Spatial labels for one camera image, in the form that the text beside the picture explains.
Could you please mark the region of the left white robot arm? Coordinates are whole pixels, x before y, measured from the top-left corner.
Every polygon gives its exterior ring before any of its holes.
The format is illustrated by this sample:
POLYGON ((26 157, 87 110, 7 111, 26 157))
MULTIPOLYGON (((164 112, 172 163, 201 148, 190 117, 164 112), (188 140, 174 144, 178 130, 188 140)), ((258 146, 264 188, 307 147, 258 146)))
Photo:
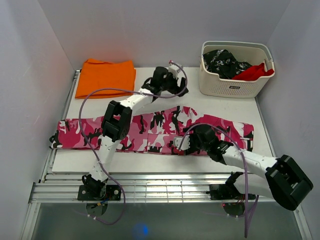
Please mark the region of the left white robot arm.
POLYGON ((170 61, 169 67, 156 67, 153 76, 148 78, 138 91, 131 91, 131 96, 121 101, 110 101, 104 114, 101 128, 101 143, 94 151, 97 163, 87 175, 82 176, 86 191, 100 200, 106 195, 106 182, 110 179, 107 169, 113 160, 116 148, 129 133, 133 115, 156 99, 182 97, 188 93, 188 78, 179 78, 184 68, 170 61))

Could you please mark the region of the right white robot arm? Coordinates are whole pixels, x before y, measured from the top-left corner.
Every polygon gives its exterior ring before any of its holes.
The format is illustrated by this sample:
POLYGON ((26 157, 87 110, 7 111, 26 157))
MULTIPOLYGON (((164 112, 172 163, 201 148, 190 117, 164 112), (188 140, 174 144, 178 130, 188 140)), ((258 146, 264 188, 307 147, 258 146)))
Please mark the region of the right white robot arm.
POLYGON ((313 189, 313 183, 292 157, 267 157, 241 149, 232 139, 219 140, 216 130, 204 123, 185 128, 189 147, 184 153, 205 151, 215 162, 242 168, 243 174, 236 172, 225 183, 230 198, 237 199, 252 190, 253 194, 272 198, 283 208, 294 211, 313 189))

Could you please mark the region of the pink camouflage trousers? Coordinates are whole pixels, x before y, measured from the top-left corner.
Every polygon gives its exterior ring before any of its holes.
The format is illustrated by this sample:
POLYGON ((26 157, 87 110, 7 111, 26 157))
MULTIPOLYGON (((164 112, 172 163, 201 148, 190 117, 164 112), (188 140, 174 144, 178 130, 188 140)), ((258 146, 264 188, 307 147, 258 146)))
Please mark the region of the pink camouflage trousers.
MULTIPOLYGON (((86 150, 101 145, 103 117, 66 118, 58 122, 55 134, 49 138, 51 149, 86 150)), ((254 126, 217 116, 199 113, 188 106, 144 113, 133 117, 128 135, 117 146, 117 152, 178 154, 174 138, 183 136, 183 129, 194 124, 211 124, 219 129, 216 136, 227 142, 234 140, 240 148, 253 149, 254 126)))

